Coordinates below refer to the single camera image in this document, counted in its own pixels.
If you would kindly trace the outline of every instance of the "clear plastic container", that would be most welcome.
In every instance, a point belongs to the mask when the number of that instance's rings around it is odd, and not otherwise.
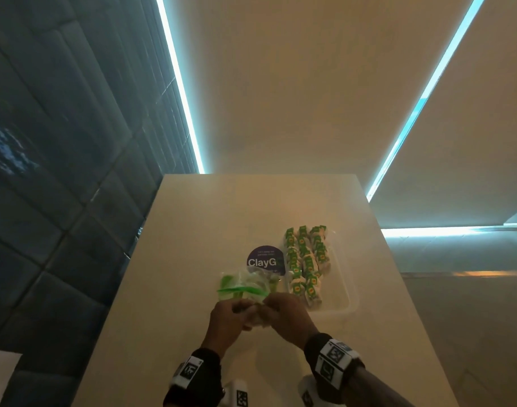
[[[330,255],[330,270],[321,279],[323,302],[312,308],[308,307],[309,314],[315,322],[342,319],[358,308],[357,290],[352,279],[351,268],[343,253],[343,245],[345,242],[328,227],[325,246]],[[288,277],[283,278],[284,291],[288,291]]]

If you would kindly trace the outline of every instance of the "person's left hand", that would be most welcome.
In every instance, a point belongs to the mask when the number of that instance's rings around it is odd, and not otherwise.
[[[222,358],[241,331],[251,329],[245,324],[256,317],[257,311],[256,303],[246,298],[219,301],[209,316],[209,327],[201,347],[213,350]]]

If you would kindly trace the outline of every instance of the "table top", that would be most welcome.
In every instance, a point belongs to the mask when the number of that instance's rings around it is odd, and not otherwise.
[[[343,322],[317,327],[415,405],[457,406],[354,175],[165,176],[73,406],[162,405],[203,339],[221,273],[301,224],[336,230],[358,294]],[[223,382],[245,380],[253,406],[301,405],[297,383],[309,373],[271,328],[244,332],[222,360]]]

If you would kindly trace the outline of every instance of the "blue light strip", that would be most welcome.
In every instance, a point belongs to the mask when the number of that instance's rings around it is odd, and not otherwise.
[[[462,40],[462,37],[466,33],[467,29],[469,28],[471,22],[475,18],[475,15],[479,11],[479,8],[483,4],[484,0],[473,0],[471,3],[470,9],[467,11],[464,19],[462,20],[462,23],[460,23],[460,26],[458,27],[453,39],[451,40],[451,43],[449,44],[449,47],[447,47],[445,53],[443,54],[443,57],[441,57],[441,60],[439,61],[439,64],[437,68],[435,69],[434,73],[431,76],[430,81],[428,81],[428,84],[426,85],[426,88],[424,92],[422,93],[420,99],[417,102],[417,105],[411,112],[411,116],[409,116],[409,119],[405,123],[402,132],[399,134],[398,139],[396,140],[396,143],[394,143],[394,146],[389,152],[389,155],[386,157],[386,160],[381,167],[381,170],[379,170],[379,174],[377,174],[377,177],[375,177],[375,180],[373,184],[371,185],[370,190],[367,192],[367,200],[371,201],[373,198],[373,195],[379,188],[379,184],[381,184],[381,181],[383,181],[383,178],[390,168],[390,165],[394,161],[394,157],[396,154],[398,154],[398,151],[402,147],[403,142],[405,141],[405,138],[407,138],[407,135],[409,134],[409,131],[413,127],[413,124],[415,123],[415,120],[417,119],[418,115],[421,113],[422,108],[425,106],[426,101],[430,97],[431,92],[434,90],[434,87],[438,83],[439,78],[443,74],[443,71],[445,70],[445,67],[451,60],[454,51],[456,51],[458,45],[460,44],[460,40]]]
[[[178,82],[179,94],[181,95],[181,103],[183,104],[183,112],[187,120],[187,126],[189,129],[189,135],[191,137],[192,148],[194,150],[194,156],[196,157],[196,163],[198,164],[198,172],[204,174],[204,165],[202,164],[202,157],[200,156],[200,149],[198,148],[198,141],[196,140],[196,133],[194,132],[194,124],[191,118],[191,109],[187,101],[187,95],[185,94],[185,88],[183,87],[183,78],[181,78],[181,71],[179,69],[178,58],[175,54],[174,41],[172,40],[172,33],[170,32],[170,26],[168,25],[168,16],[166,15],[166,9],[164,7],[164,0],[156,0],[159,6],[160,19],[162,21],[162,27],[164,28],[164,36],[168,44],[168,50],[170,51],[170,58],[172,59],[172,65],[174,67],[175,80]]]
[[[516,231],[517,223],[502,226],[475,227],[424,227],[424,228],[384,228],[384,238],[396,237],[452,237],[454,235],[482,234],[491,231]]]

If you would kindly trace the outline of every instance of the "forearm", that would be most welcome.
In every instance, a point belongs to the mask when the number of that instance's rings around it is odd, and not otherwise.
[[[414,407],[366,369],[359,367],[342,390],[351,407]]]

